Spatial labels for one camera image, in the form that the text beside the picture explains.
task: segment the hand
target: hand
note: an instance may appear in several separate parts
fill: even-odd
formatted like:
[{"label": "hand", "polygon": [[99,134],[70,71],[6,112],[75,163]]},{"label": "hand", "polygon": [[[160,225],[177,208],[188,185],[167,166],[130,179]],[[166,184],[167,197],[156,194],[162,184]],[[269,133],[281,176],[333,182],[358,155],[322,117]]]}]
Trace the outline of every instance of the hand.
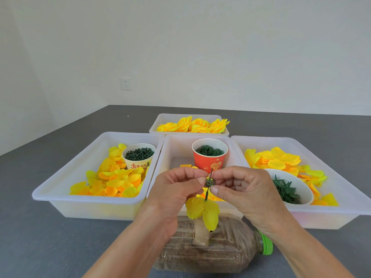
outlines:
[{"label": "hand", "polygon": [[235,206],[262,233],[274,236],[297,224],[266,170],[232,166],[212,173],[215,196]]},{"label": "hand", "polygon": [[167,242],[178,227],[177,215],[187,198],[202,194],[207,173],[200,169],[180,167],[159,174],[136,221],[153,223],[164,231]]}]

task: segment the person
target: person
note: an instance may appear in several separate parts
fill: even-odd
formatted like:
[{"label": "person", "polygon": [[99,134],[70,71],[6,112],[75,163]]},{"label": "person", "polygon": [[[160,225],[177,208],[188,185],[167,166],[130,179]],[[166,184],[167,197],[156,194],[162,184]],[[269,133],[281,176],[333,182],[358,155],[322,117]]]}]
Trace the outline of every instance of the person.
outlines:
[{"label": "person", "polygon": [[[161,250],[177,230],[187,198],[203,192],[208,174],[175,168],[157,176],[137,218],[84,277],[147,277]],[[231,166],[213,172],[211,192],[235,206],[287,259],[297,277],[353,277],[286,209],[265,170]]]}]

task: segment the bottle neck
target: bottle neck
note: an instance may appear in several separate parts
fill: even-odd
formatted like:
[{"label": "bottle neck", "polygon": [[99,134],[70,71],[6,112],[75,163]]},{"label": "bottle neck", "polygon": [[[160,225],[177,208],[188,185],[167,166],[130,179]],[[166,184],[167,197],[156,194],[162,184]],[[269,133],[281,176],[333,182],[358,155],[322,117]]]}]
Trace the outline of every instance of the bottle neck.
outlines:
[{"label": "bottle neck", "polygon": [[258,230],[254,231],[254,242],[256,247],[256,252],[262,254],[264,252],[264,245],[262,235]]}]

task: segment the gray table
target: gray table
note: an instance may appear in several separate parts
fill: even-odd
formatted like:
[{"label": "gray table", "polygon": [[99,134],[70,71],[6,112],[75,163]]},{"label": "gray table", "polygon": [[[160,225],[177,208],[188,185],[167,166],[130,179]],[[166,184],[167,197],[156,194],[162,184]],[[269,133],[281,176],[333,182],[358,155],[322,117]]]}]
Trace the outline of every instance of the gray table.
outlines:
[{"label": "gray table", "polygon": [[[130,222],[65,218],[31,193],[105,131],[147,133],[159,113],[218,114],[230,136],[292,137],[371,197],[371,117],[107,106],[0,156],[0,277],[81,277]],[[340,230],[310,230],[356,276],[371,276],[371,217]],[[160,272],[150,277],[211,277]],[[239,275],[294,277],[275,248]]]}]

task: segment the red paper cup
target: red paper cup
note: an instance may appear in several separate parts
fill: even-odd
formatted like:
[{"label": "red paper cup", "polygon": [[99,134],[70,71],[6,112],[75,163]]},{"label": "red paper cup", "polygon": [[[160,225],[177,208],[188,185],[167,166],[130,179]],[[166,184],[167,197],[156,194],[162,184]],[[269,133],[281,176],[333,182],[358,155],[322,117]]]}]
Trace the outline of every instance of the red paper cup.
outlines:
[{"label": "red paper cup", "polygon": [[[224,151],[223,155],[220,156],[204,156],[198,154],[196,150],[202,145],[209,145],[213,148],[219,148]],[[223,167],[223,162],[225,155],[228,152],[228,146],[218,139],[199,139],[192,144],[194,165],[207,173],[211,173],[211,168],[213,170],[218,170]]]}]

